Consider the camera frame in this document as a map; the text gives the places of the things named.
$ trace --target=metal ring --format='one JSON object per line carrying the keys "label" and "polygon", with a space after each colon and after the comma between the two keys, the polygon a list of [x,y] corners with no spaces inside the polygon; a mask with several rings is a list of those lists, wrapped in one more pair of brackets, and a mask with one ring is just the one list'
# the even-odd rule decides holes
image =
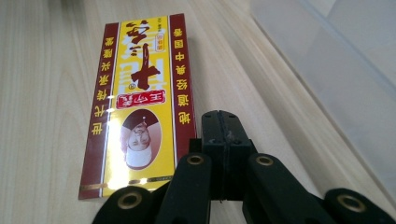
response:
{"label": "metal ring", "polygon": [[258,158],[256,158],[256,162],[260,165],[264,165],[264,166],[270,166],[272,164],[274,164],[274,161],[266,156],[260,156]]}
{"label": "metal ring", "polygon": [[362,213],[366,211],[366,205],[364,205],[364,203],[362,203],[361,200],[353,196],[347,194],[341,194],[337,196],[337,201],[345,208],[353,212]]}
{"label": "metal ring", "polygon": [[187,162],[191,165],[199,165],[204,162],[204,158],[201,156],[190,156],[187,158]]}
{"label": "metal ring", "polygon": [[[131,198],[133,199],[131,202],[125,201],[126,199]],[[118,205],[121,209],[131,209],[135,208],[142,202],[142,195],[137,191],[132,191],[122,195],[119,198]]]}

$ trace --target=light wood surface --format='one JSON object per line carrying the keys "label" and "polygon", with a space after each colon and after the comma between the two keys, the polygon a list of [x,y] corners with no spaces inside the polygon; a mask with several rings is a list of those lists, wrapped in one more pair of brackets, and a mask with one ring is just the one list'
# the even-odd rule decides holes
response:
{"label": "light wood surface", "polygon": [[[1,0],[0,223],[92,222],[103,202],[79,201],[78,187],[105,24],[181,12],[198,124],[232,112],[308,191],[354,189],[396,216],[248,1]],[[241,205],[213,202],[211,223],[244,223]]]}

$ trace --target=wood grain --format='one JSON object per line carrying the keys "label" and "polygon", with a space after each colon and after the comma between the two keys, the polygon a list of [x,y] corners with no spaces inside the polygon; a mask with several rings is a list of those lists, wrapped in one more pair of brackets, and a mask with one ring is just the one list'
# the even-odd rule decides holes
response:
{"label": "wood grain", "polygon": [[[186,15],[196,117],[237,115],[258,150],[322,196],[354,189],[395,208],[250,16],[248,1],[0,1],[0,223],[91,223],[78,201],[106,23]],[[212,203],[212,223],[243,223]]]}

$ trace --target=wooden table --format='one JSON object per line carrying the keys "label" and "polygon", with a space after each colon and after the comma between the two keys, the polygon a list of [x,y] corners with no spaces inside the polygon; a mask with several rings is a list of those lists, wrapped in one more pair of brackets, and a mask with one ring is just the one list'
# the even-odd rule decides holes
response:
{"label": "wooden table", "polygon": [[[0,3],[0,223],[92,222],[103,202],[79,201],[78,187],[105,24],[180,12],[198,121],[210,110],[232,112],[258,150],[310,192],[354,189],[396,217],[248,1]],[[241,205],[213,202],[211,223],[244,223]]]}

